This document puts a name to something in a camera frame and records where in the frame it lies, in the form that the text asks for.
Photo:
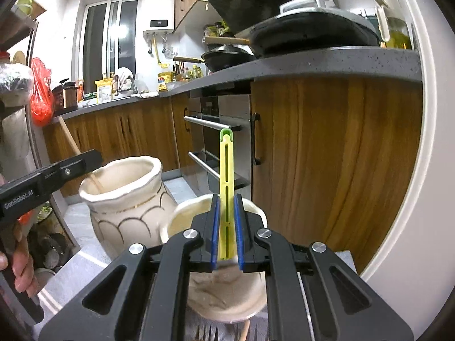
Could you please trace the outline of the person left hand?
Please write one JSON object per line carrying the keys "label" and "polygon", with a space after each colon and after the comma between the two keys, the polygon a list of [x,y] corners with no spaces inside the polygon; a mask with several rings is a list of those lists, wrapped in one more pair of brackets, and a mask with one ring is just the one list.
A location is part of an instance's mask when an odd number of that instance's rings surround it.
{"label": "person left hand", "polygon": [[13,229],[15,237],[15,251],[11,255],[11,262],[8,257],[1,253],[1,270],[12,269],[15,276],[15,289],[20,292],[26,292],[29,298],[32,298],[39,292],[39,284],[34,274],[33,259],[28,251],[27,238],[24,236],[22,227],[16,223]]}

